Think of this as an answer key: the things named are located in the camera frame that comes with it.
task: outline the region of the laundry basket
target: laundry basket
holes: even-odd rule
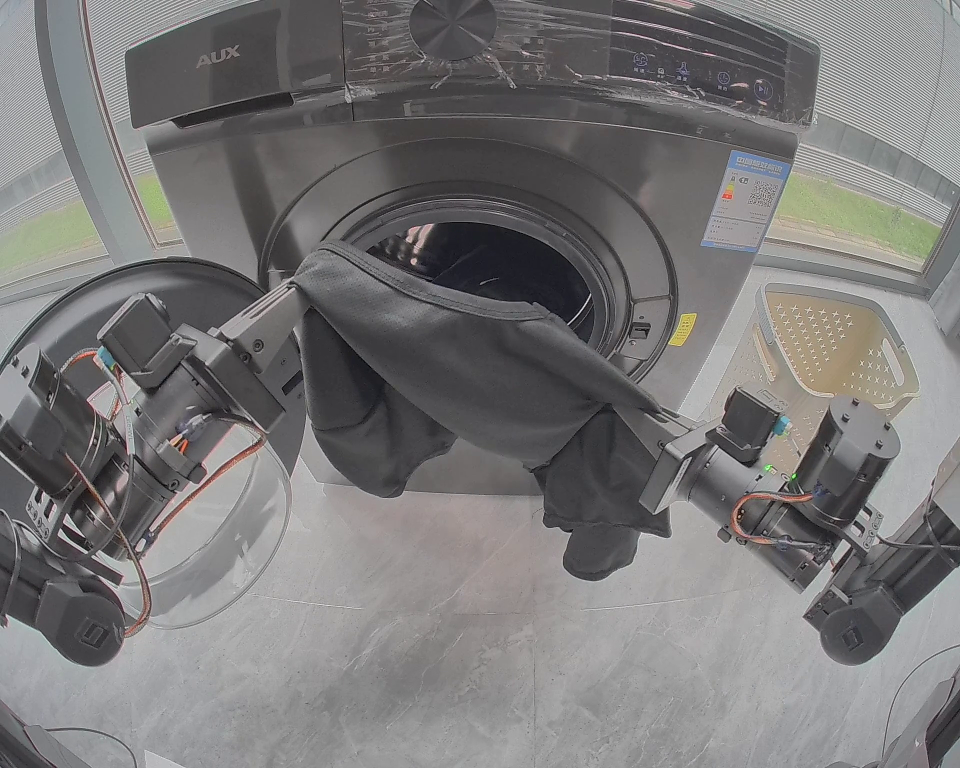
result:
[[[765,465],[790,474],[830,399],[847,394],[892,419],[920,393],[903,340],[883,308],[859,296],[805,285],[767,283],[714,393],[705,419],[723,415],[738,384],[755,382],[789,403],[790,439],[774,438]]]

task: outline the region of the black garment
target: black garment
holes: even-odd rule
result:
[[[359,488],[403,493],[458,437],[518,459],[543,490],[544,524],[571,531],[564,566],[602,579],[629,564],[637,532],[670,536],[638,503],[653,469],[613,411],[658,404],[536,304],[432,285],[328,242],[294,281],[307,413],[330,463]]]

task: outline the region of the washing machine drum opening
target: washing machine drum opening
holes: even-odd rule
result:
[[[425,224],[386,238],[369,253],[457,291],[536,303],[583,341],[593,332],[593,297],[576,267],[535,237],[490,224]]]

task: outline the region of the plastic wrap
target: plastic wrap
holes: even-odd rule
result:
[[[780,129],[813,118],[819,49],[717,8],[673,0],[479,0],[496,32],[480,54],[432,57],[411,34],[427,0],[343,0],[346,99],[456,84],[574,89],[585,97],[709,105]]]

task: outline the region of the cable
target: cable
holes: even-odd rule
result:
[[[876,537],[876,540],[894,549],[925,549],[927,551],[933,551],[938,548],[936,544],[908,544],[904,541],[890,541],[883,536]],[[960,552],[960,546],[956,544],[941,544],[939,548],[946,549],[950,552]]]
[[[96,347],[87,347],[84,349],[79,349],[78,351],[70,355],[66,359],[66,362],[60,366],[60,373],[66,373],[71,368],[73,368],[74,365],[79,363],[81,360],[87,360],[91,357],[95,357],[96,354],[97,354]]]
[[[876,540],[881,544],[885,544],[893,549],[922,549],[922,550],[938,550],[945,560],[952,566],[957,567],[957,563],[953,561],[953,558],[948,557],[947,552],[960,552],[960,546],[956,544],[941,544],[940,540],[937,539],[937,535],[933,532],[933,525],[930,522],[930,506],[933,504],[933,489],[937,482],[937,478],[933,478],[933,482],[930,483],[930,492],[926,495],[924,501],[924,523],[926,523],[926,536],[933,543],[931,544],[910,544],[905,541],[890,541],[885,539],[883,536],[876,537]]]
[[[10,620],[7,613],[10,612],[10,606],[13,603],[13,593],[16,585],[20,581],[20,566],[22,565],[22,553],[20,552],[20,534],[13,524],[13,518],[7,513],[7,510],[0,509],[0,515],[10,526],[10,532],[13,534],[13,569],[10,573],[10,581],[7,583],[7,593],[4,595],[3,603],[0,603],[0,627],[7,627]]]
[[[785,504],[798,504],[804,501],[810,501],[813,498],[813,493],[804,493],[799,496],[784,495],[782,493],[747,493],[739,501],[733,505],[733,511],[730,515],[730,527],[733,530],[734,534],[746,541],[750,541],[754,544],[760,544],[762,546],[788,546],[794,549],[806,549],[809,547],[821,548],[822,544],[818,541],[791,541],[784,539],[770,539],[766,536],[751,536],[743,528],[740,527],[740,518],[742,517],[743,505],[748,501],[753,501],[755,499],[763,499],[765,501],[782,501]]]
[[[80,475],[80,479],[84,481],[86,489],[90,491],[97,503],[100,505],[100,508],[104,511],[104,514],[107,518],[116,524],[116,521],[113,517],[113,514],[110,513],[110,509],[107,506],[107,502],[104,501],[104,498],[100,495],[100,492],[94,488],[93,483],[89,481],[87,476],[84,474],[84,471],[80,469],[77,463],[71,459],[69,456],[66,456],[67,462],[73,468],[73,470]],[[150,594],[150,583],[147,581],[147,574],[143,570],[143,564],[140,562],[140,558],[137,556],[136,552],[133,551],[133,547],[130,544],[130,540],[127,539],[127,535],[123,531],[117,531],[117,536],[120,537],[120,541],[123,543],[124,549],[127,550],[127,554],[130,556],[130,559],[133,563],[133,567],[136,569],[136,576],[140,580],[140,593],[143,596],[143,608],[140,610],[140,615],[137,617],[136,621],[128,627],[127,631],[124,632],[123,637],[133,637],[140,630],[144,628],[147,624],[147,620],[150,618],[150,611],[153,608],[153,597]]]
[[[131,760],[133,760],[133,768],[136,768],[136,755],[133,753],[133,750],[127,745],[126,741],[114,736],[112,733],[107,733],[104,731],[97,731],[95,728],[45,728],[45,731],[48,733],[65,733],[65,732],[75,732],[75,733],[96,733],[98,736],[105,736],[112,741],[115,741],[121,747],[123,747],[130,754]]]
[[[239,453],[237,453],[235,456],[233,456],[233,458],[228,459],[223,464],[221,464],[219,468],[217,468],[217,470],[213,472],[213,474],[209,475],[200,486],[198,486],[196,489],[190,492],[180,502],[180,504],[178,504],[173,509],[173,511],[169,515],[167,515],[163,520],[160,521],[160,523],[157,524],[157,526],[153,530],[148,531],[144,535],[144,541],[146,542],[146,544],[144,548],[140,550],[141,555],[145,554],[147,550],[154,545],[154,541],[156,541],[156,537],[158,537],[163,532],[164,528],[166,528],[168,525],[170,525],[170,523],[174,521],[174,518],[177,515],[179,515],[191,501],[193,501],[198,495],[200,495],[207,488],[209,488],[214,483],[214,481],[216,481],[219,477],[222,477],[228,471],[236,467],[244,459],[250,456],[253,456],[253,454],[256,453],[260,448],[262,448],[264,444],[266,444],[267,442],[267,433],[264,432],[262,429],[260,429],[260,427],[258,427],[252,421],[241,419],[239,417],[228,415],[228,414],[218,415],[217,419],[220,421],[229,421],[235,424],[239,424],[240,426],[246,427],[252,434],[254,434],[254,436],[256,437],[256,440],[252,444],[248,445],[246,448],[241,450]]]
[[[881,751],[880,751],[880,759],[881,759],[881,760],[883,760],[883,755],[884,755],[884,754],[886,753],[886,751],[887,751],[887,734],[888,734],[889,731],[890,731],[890,718],[893,717],[893,714],[894,714],[894,704],[897,703],[897,697],[900,696],[900,692],[903,690],[903,687],[906,685],[906,682],[907,682],[910,678],[913,677],[913,673],[914,673],[914,672],[916,672],[918,669],[920,669],[920,668],[921,668],[924,664],[926,664],[928,661],[933,661],[933,660],[936,659],[938,656],[942,656],[943,654],[945,654],[947,651],[955,651],[955,650],[958,649],[958,648],[960,648],[960,643],[957,643],[956,645],[949,645],[949,646],[947,646],[946,648],[943,648],[943,649],[937,651],[935,654],[931,654],[930,656],[926,657],[926,659],[924,659],[924,660],[921,661],[919,664],[917,664],[917,666],[915,666],[912,670],[910,670],[910,674],[909,674],[909,675],[907,675],[905,678],[903,678],[903,682],[900,683],[900,687],[897,688],[897,692],[894,694],[894,699],[893,699],[893,701],[890,702],[890,711],[887,712],[887,724],[886,724],[886,726],[883,728],[883,747],[882,747],[882,749],[881,749]]]
[[[43,548],[46,549],[53,555],[56,555],[58,558],[63,560],[65,563],[72,564],[82,564],[88,563],[93,560],[100,552],[107,546],[114,537],[120,532],[120,526],[123,524],[124,519],[127,516],[127,510],[130,508],[130,501],[133,495],[133,462],[135,455],[135,443],[133,441],[133,418],[130,415],[130,400],[127,398],[127,393],[124,392],[123,387],[120,386],[120,381],[116,375],[104,364],[103,360],[100,359],[97,354],[98,350],[93,348],[81,349],[79,352],[75,352],[71,355],[67,361],[60,368],[60,372],[66,372],[71,366],[78,363],[81,360],[87,358],[93,358],[94,364],[97,368],[100,369],[101,373],[107,378],[108,383],[113,387],[114,395],[120,399],[122,402],[122,410],[124,414],[124,424],[126,426],[127,432],[127,487],[124,489],[123,500],[120,502],[120,513],[116,517],[110,515],[110,519],[113,520],[113,525],[107,531],[107,535],[104,537],[100,543],[91,546],[86,552],[83,552],[81,555],[66,555],[63,552],[59,552],[50,546],[46,541],[42,541]],[[73,464],[73,460],[67,457],[70,464]]]

